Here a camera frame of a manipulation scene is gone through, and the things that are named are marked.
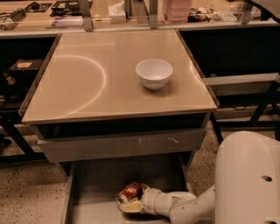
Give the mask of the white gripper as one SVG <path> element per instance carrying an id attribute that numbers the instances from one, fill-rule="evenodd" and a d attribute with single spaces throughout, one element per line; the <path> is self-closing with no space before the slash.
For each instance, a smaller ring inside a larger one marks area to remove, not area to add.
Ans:
<path id="1" fill-rule="evenodd" d="M 123 213 L 138 214 L 142 212 L 142 209 L 147 214 L 157 215 L 155 209 L 156 197 L 161 193 L 161 190 L 156 188 L 150 188 L 148 185 L 140 184 L 143 195 L 141 201 L 138 198 L 134 198 L 126 203 L 119 203 L 118 206 Z"/>

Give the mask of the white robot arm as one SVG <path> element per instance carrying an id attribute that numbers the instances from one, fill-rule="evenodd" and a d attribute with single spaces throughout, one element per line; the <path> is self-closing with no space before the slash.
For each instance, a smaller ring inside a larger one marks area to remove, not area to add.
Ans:
<path id="1" fill-rule="evenodd" d="M 280 224 L 280 142 L 251 131 L 227 136 L 218 149 L 215 184 L 196 197 L 132 182 L 116 196 L 126 214 L 162 215 L 172 224 Z"/>

